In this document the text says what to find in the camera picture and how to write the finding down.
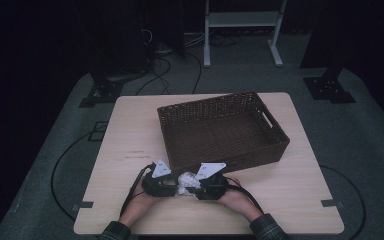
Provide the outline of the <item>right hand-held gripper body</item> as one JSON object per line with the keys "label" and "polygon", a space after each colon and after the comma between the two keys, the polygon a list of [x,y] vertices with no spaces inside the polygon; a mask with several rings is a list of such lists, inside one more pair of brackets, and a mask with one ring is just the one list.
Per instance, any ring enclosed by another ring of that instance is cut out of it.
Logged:
{"label": "right hand-held gripper body", "polygon": [[228,180],[223,176],[222,170],[225,163],[202,163],[195,178],[200,181],[203,191],[199,200],[218,200],[226,192],[229,185]]}

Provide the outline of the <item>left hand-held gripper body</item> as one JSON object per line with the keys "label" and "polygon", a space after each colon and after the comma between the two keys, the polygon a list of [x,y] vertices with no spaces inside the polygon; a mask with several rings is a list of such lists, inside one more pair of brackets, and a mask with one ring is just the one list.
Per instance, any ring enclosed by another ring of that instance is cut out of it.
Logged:
{"label": "left hand-held gripper body", "polygon": [[163,160],[152,163],[142,180],[144,191],[154,197],[173,197],[178,192],[178,180]]}

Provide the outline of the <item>white knitted cloth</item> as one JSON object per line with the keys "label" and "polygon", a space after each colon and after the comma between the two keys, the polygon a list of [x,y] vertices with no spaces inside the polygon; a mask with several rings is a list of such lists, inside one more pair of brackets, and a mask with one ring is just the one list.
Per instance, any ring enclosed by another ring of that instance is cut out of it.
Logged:
{"label": "white knitted cloth", "polygon": [[194,173],[185,172],[178,177],[178,195],[193,195],[200,187],[201,183],[195,178]]}

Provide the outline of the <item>brown woven basket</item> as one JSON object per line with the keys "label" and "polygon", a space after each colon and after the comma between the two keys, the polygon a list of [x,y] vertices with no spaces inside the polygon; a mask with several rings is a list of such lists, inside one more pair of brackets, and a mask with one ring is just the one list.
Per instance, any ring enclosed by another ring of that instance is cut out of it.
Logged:
{"label": "brown woven basket", "polygon": [[255,92],[157,109],[171,170],[196,172],[224,163],[233,172],[278,162],[290,138]]}

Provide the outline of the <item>person's left hand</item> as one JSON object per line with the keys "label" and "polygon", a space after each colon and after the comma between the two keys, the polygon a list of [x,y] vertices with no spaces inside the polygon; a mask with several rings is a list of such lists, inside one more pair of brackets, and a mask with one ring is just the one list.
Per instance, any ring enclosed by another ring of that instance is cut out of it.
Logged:
{"label": "person's left hand", "polygon": [[133,192],[134,197],[127,204],[124,212],[119,217],[119,222],[131,228],[139,221],[151,207],[159,201],[159,198],[148,195],[141,185],[138,185]]}

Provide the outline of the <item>person's right hand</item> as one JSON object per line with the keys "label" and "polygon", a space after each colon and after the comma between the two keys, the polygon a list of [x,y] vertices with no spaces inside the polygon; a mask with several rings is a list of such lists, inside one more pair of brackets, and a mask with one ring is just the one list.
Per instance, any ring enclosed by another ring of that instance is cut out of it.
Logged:
{"label": "person's right hand", "polygon": [[228,189],[217,202],[229,210],[242,215],[249,223],[263,215],[263,212],[253,204],[245,193],[234,189]]}

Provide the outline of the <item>black tape strip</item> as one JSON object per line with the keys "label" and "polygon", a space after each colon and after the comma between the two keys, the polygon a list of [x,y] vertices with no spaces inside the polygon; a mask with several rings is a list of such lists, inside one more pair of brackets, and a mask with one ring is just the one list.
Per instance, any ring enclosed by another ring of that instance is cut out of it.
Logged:
{"label": "black tape strip", "polygon": [[81,208],[92,208],[94,202],[93,201],[82,201],[81,203],[74,204],[71,207],[71,211],[78,212]]}
{"label": "black tape strip", "polygon": [[342,201],[336,201],[334,199],[321,200],[321,204],[323,207],[337,207],[337,208],[344,207],[344,204]]}

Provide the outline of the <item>black stand base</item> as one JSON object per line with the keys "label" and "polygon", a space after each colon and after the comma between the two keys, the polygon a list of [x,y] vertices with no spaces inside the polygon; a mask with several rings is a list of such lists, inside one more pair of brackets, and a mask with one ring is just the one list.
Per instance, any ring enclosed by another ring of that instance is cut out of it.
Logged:
{"label": "black stand base", "polygon": [[341,67],[328,67],[322,76],[303,79],[314,100],[329,100],[332,104],[355,103],[350,92],[345,91],[338,77]]}
{"label": "black stand base", "polygon": [[121,94],[123,84],[111,81],[102,73],[91,72],[93,85],[80,104],[80,108],[92,108],[96,104],[115,103]]}

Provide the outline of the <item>white metal stand frame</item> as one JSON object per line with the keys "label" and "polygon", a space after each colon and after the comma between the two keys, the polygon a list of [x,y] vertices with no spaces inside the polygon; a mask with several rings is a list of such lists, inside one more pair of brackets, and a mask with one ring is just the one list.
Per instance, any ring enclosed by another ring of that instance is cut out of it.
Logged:
{"label": "white metal stand frame", "polygon": [[283,17],[288,0],[281,0],[278,11],[269,12],[211,12],[210,0],[205,0],[203,66],[211,66],[210,30],[212,28],[233,27],[273,27],[272,38],[267,41],[276,67],[282,67],[283,61],[277,49]]}

